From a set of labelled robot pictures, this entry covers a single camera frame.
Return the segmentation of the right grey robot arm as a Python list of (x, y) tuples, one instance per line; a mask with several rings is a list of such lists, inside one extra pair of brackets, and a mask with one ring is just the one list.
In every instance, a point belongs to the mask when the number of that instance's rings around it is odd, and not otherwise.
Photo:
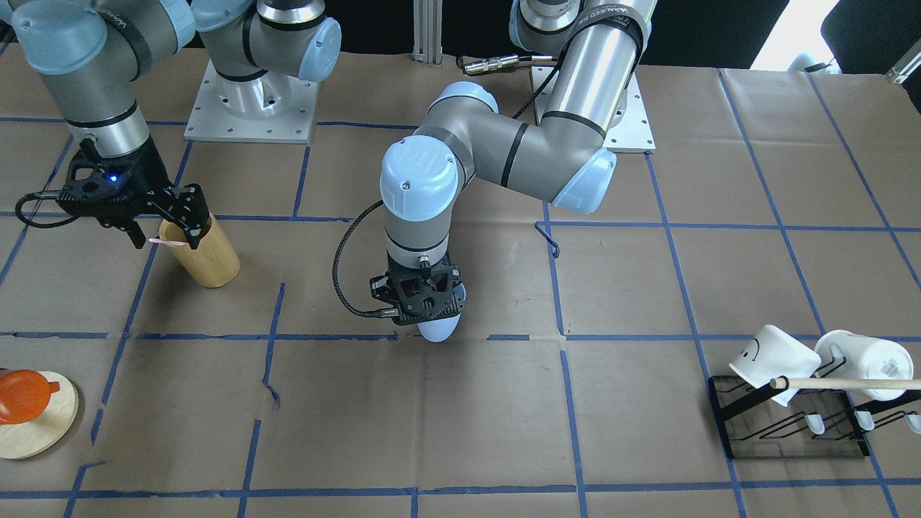
[(201, 186), (168, 177), (132, 82), (197, 35), (226, 83), (319, 82), (342, 42), (322, 1), (4, 1), (2, 20), (79, 146), (62, 189), (21, 196), (17, 219), (39, 227), (22, 207), (53, 200), (69, 221), (92, 217), (126, 232), (135, 248), (147, 242), (139, 215), (174, 224), (191, 249), (211, 216)]

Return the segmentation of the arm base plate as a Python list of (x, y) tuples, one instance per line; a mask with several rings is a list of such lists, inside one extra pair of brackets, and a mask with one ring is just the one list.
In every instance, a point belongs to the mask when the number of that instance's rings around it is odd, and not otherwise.
[[(536, 91), (543, 80), (549, 76), (550, 69), (552, 69), (552, 66), (538, 66), (538, 68), (530, 70), (533, 91)], [(550, 93), (552, 93), (557, 78), (558, 76), (543, 89), (538, 99), (534, 101), (536, 122), (540, 121), (545, 112)], [(645, 109), (636, 75), (630, 79), (626, 91), (627, 93), (622, 95), (618, 105), (619, 109), (615, 114), (612, 127), (607, 131), (605, 147), (615, 153), (655, 152), (657, 145), (648, 121), (647, 109)]]
[(234, 82), (208, 63), (186, 125), (190, 141), (309, 144), (319, 83), (267, 72)]

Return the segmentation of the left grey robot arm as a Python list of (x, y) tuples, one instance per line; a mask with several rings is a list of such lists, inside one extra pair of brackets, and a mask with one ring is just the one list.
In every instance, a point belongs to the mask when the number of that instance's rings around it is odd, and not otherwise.
[(606, 135), (648, 45), (654, 1), (517, 1), (509, 33), (520, 48), (557, 58), (537, 124), (504, 116), (479, 84), (442, 91), (421, 127), (386, 151), (379, 178), (388, 268), (371, 279), (372, 317), (398, 325), (463, 311), (450, 261), (452, 209), (473, 179), (582, 214), (598, 209), (616, 157)]

